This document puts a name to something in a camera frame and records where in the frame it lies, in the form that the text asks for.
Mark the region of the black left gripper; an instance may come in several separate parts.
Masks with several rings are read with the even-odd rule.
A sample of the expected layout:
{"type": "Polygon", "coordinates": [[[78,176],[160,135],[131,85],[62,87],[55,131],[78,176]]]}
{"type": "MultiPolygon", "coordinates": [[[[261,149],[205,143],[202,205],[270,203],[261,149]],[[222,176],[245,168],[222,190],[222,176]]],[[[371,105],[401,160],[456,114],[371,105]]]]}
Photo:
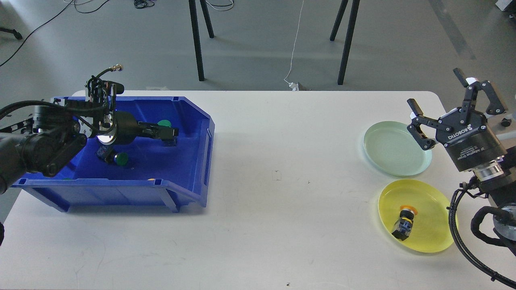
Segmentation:
{"type": "Polygon", "coordinates": [[[106,145],[127,145],[136,137],[160,140],[176,140],[179,129],[171,127],[170,121],[149,123],[138,121],[129,112],[114,112],[114,130],[106,134],[106,145]]]}

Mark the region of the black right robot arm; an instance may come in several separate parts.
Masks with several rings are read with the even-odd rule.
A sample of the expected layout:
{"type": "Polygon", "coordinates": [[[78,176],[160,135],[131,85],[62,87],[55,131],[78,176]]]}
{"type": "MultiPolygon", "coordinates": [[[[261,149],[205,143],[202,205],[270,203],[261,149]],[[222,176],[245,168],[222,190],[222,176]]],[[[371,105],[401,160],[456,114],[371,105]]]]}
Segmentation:
{"type": "Polygon", "coordinates": [[[422,150],[430,150],[440,143],[459,172],[474,173],[470,181],[459,185],[450,200],[450,233],[470,263],[492,281],[515,288],[515,281],[492,270],[472,254],[460,237],[456,222],[462,197],[470,189],[478,189],[479,193],[471,197],[488,199],[490,204],[475,213],[470,222],[471,232],[487,244],[505,247],[515,253],[515,147],[503,147],[501,138],[510,139],[511,135],[496,135],[488,125],[488,118],[505,114],[507,106],[490,81],[466,78],[459,68],[455,68],[454,73],[466,89],[462,105],[438,119],[432,119],[424,116],[414,99],[408,99],[412,121],[407,130],[422,150]]]}

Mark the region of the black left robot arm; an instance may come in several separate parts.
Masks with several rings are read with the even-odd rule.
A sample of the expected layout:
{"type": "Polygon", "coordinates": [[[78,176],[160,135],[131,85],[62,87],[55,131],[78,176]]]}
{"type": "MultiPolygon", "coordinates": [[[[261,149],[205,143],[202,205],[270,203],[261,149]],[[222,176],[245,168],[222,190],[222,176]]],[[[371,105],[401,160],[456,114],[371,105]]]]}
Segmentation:
{"type": "Polygon", "coordinates": [[[101,143],[96,156],[119,166],[126,165],[129,158],[116,152],[114,145],[130,144],[137,137],[159,139],[166,146],[177,144],[179,129],[169,121],[156,124],[138,121],[131,113],[116,108],[116,97],[124,92],[124,86],[101,76],[122,70],[123,66],[116,64],[93,75],[85,85],[83,101],[28,100],[1,109],[4,118],[21,108],[35,107],[31,118],[1,129],[1,193],[26,173],[54,177],[91,138],[101,143]]]}

